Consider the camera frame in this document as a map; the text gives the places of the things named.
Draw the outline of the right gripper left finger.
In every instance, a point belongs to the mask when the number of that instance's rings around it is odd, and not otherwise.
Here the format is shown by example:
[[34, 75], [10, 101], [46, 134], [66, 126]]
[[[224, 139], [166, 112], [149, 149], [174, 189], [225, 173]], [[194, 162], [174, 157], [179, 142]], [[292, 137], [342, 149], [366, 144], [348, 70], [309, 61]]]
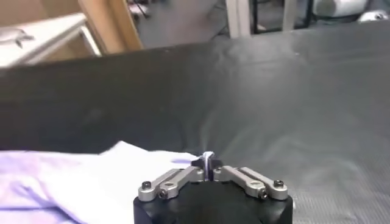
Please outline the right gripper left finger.
[[169, 200], [179, 195], [188, 183], [200, 183], [208, 178], [207, 162], [203, 159], [175, 159], [174, 167], [153, 181], [144, 181], [138, 189], [139, 201], [153, 201], [157, 197]]

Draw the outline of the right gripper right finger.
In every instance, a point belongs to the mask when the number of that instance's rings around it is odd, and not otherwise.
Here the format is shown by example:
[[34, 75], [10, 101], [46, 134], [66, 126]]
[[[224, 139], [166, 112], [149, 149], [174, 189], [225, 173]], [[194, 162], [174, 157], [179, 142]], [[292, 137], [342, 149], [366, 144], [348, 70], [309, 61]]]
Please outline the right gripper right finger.
[[224, 165], [217, 159], [210, 159], [210, 180], [231, 181], [241, 187], [246, 195], [262, 200], [288, 198], [288, 188], [282, 180], [272, 180], [248, 167]]

